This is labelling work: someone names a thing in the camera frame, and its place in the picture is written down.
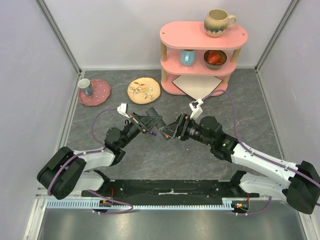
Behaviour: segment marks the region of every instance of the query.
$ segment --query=shelf tier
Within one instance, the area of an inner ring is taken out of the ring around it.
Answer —
[[[245,45],[247,31],[236,24],[219,37],[206,34],[203,21],[174,21],[160,30],[162,43],[172,49],[235,50]]]
[[[183,66],[180,61],[180,50],[171,49],[167,51],[166,61],[161,61],[163,69],[174,75],[201,75],[201,76],[225,76],[231,74],[237,66],[236,62],[230,62],[232,55],[225,51],[226,62],[218,69],[210,69],[206,66],[204,54],[206,50],[197,50],[194,64]]]
[[[174,75],[174,74],[170,74],[167,73],[166,74],[166,82],[161,81],[161,85],[163,90],[165,90],[168,94],[173,94],[173,95],[187,95],[185,94],[183,91],[181,91],[176,85],[174,85],[172,83],[173,80],[175,80],[177,77],[179,77],[180,75]],[[224,83],[220,83],[215,90],[227,90],[228,84],[224,84]],[[211,96],[219,96],[223,94],[223,92],[217,92]]]

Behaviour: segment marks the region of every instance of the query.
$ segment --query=gray cup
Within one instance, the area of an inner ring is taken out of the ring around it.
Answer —
[[[92,85],[90,80],[87,78],[83,78],[78,82],[78,87],[85,93],[87,96],[91,96],[94,91],[92,89]]]

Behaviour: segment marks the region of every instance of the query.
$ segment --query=brown bowl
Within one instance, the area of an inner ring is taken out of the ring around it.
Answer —
[[[222,63],[222,64],[211,64],[211,63],[209,63],[209,62],[207,61],[207,57],[208,57],[209,53],[211,53],[211,52],[215,52],[215,53],[219,54],[220,57],[221,57],[221,59],[222,59],[222,61],[223,61],[223,63]],[[206,52],[204,53],[204,56],[203,56],[203,57],[204,57],[205,65],[206,65],[208,68],[210,68],[210,69],[218,69],[218,68],[221,68],[221,66],[223,66],[223,65],[226,63],[226,61],[227,61],[227,54],[226,54],[224,51],[221,51],[221,50],[208,50],[208,51],[206,51]]]

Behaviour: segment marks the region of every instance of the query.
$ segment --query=gray wall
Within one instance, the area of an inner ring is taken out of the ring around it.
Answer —
[[[211,9],[236,15],[248,32],[238,66],[255,66],[290,0],[46,0],[81,68],[160,67],[160,29],[204,21]]]
[[[76,73],[33,0],[0,7],[0,238],[23,238]]]
[[[300,2],[260,76],[286,159],[320,173],[319,7],[319,0]],[[319,209],[315,215],[320,223]]]

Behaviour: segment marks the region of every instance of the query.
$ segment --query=beige speckled mug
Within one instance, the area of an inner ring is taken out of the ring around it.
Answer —
[[[229,24],[229,19],[234,19],[234,22]],[[204,20],[204,29],[210,37],[221,36],[227,28],[232,28],[237,24],[237,18],[234,15],[229,15],[225,10],[213,9]]]

